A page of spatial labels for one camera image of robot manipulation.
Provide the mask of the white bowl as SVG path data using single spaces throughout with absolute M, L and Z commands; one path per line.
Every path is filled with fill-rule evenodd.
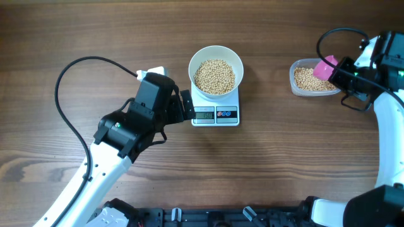
M 230 48 L 211 45 L 192 56 L 188 74 L 192 91 L 214 100 L 236 91 L 244 76 L 244 65 Z

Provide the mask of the clear container of soybeans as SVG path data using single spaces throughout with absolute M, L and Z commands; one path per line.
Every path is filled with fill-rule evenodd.
M 301 59 L 290 67 L 290 86 L 296 96 L 330 96 L 340 90 L 329 83 L 314 77 L 314 68 L 321 59 Z

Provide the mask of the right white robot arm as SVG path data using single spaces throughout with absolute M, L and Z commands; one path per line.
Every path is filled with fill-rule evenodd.
M 344 57 L 332 63 L 320 50 L 316 53 L 332 72 L 321 76 L 342 90 L 345 98 L 367 101 L 364 111 L 373 108 L 379 131 L 379 170 L 375 188 L 348 202 L 313 197 L 301 205 L 308 226 L 403 226 L 403 33 L 383 31 L 375 38 L 358 29 L 362 51 L 357 60 Z

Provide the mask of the soybeans in white bowl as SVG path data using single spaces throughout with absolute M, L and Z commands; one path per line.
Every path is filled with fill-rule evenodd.
M 227 62 L 210 59 L 201 63 L 194 74 L 194 83 L 207 94 L 223 95 L 234 88 L 235 73 Z

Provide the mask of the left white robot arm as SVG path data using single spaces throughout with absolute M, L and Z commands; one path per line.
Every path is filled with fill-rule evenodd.
M 135 98 L 102 117 L 78 171 L 36 226 L 84 226 L 116 181 L 164 127 L 195 116 L 191 92 L 147 73 Z

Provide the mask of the pink plastic measuring scoop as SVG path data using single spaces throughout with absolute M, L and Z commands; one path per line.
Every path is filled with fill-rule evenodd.
M 336 66 L 338 61 L 334 58 L 333 55 L 329 55 L 325 57 L 325 59 L 332 63 L 332 65 Z M 329 66 L 324 61 L 320 61 L 313 70 L 313 76 L 322 81 L 327 81 L 333 73 L 334 68 Z

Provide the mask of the white digital kitchen scale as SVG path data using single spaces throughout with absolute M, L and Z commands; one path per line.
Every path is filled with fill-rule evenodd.
M 209 98 L 198 91 L 195 85 L 191 87 L 195 118 L 191 121 L 195 127 L 230 127 L 240 123 L 239 90 Z

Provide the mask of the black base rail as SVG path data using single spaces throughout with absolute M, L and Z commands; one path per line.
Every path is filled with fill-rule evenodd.
M 131 226 L 140 227 L 244 227 L 309 226 L 296 209 L 173 209 L 139 208 Z

